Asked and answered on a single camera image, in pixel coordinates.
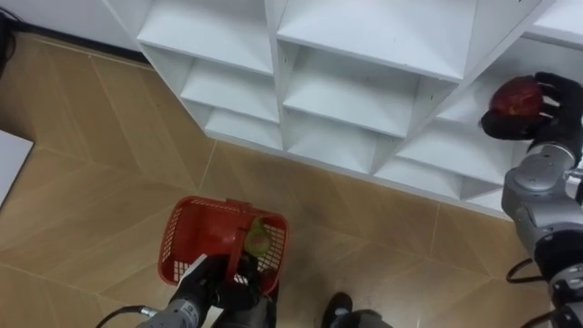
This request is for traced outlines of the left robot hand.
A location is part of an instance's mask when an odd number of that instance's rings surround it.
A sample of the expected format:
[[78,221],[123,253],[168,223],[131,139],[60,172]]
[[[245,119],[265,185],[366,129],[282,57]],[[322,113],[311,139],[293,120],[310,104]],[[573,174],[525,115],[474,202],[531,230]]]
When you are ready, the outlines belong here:
[[227,278],[227,255],[201,255],[193,262],[194,269],[185,273],[171,300],[188,299],[200,310],[211,306],[229,311],[246,311],[257,305],[261,298],[257,275],[247,284]]

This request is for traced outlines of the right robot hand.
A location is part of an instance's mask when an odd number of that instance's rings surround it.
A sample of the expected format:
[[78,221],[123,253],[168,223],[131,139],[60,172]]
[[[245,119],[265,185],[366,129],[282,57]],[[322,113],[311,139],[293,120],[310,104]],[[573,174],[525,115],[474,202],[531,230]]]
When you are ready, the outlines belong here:
[[582,85],[544,71],[513,77],[490,98],[479,126],[490,138],[562,145],[580,161]]

